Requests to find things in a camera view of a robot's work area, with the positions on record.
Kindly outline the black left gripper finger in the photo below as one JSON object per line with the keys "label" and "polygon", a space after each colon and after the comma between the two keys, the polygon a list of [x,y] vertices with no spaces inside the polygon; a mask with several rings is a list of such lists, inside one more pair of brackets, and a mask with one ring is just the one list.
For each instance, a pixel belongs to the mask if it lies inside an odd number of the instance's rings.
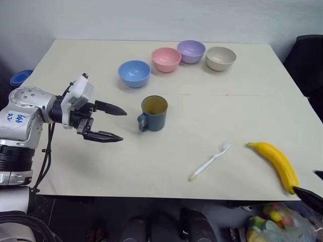
{"label": "black left gripper finger", "polygon": [[120,107],[110,103],[98,101],[98,100],[96,100],[94,103],[94,109],[104,111],[107,114],[115,115],[115,116],[127,115],[127,113]]}
{"label": "black left gripper finger", "polygon": [[105,132],[105,131],[85,131],[82,133],[84,140],[99,142],[99,143],[114,143],[122,141],[123,138],[117,136],[113,133]]}

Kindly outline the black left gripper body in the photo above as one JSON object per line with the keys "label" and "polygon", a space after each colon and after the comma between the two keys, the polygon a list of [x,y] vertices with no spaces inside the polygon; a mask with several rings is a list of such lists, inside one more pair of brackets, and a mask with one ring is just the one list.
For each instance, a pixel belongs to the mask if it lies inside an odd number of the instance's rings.
{"label": "black left gripper body", "polygon": [[93,103],[86,103],[79,109],[70,112],[69,125],[76,129],[77,134],[84,135],[91,131],[93,124],[92,114],[96,112]]}

